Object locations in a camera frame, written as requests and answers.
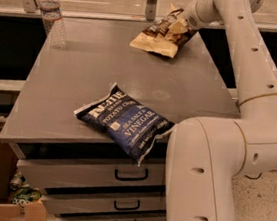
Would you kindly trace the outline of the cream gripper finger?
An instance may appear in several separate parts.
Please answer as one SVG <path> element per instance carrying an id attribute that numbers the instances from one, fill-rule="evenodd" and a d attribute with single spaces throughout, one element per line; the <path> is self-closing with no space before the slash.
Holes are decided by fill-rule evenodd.
<path id="1" fill-rule="evenodd" d="M 188 31 L 188 22 L 184 18 L 179 18 L 172 22 L 169 31 L 172 34 L 182 34 Z"/>

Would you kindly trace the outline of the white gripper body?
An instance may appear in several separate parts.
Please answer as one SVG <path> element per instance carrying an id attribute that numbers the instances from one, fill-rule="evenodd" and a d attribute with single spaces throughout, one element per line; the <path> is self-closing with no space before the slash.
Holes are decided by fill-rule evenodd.
<path id="1" fill-rule="evenodd" d="M 192 0 L 185 9 L 184 18 L 193 30 L 199 30 L 213 22 L 213 0 Z"/>

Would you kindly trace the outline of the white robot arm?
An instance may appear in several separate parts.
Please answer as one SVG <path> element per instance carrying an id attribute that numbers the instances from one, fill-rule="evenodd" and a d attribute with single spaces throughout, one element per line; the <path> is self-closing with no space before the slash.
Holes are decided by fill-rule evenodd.
<path id="1" fill-rule="evenodd" d="M 224 23 L 239 118 L 177 123 L 165 161 L 166 221 L 236 221 L 232 178 L 277 168 L 277 68 L 252 16 L 262 0 L 194 0 L 193 30 Z"/>

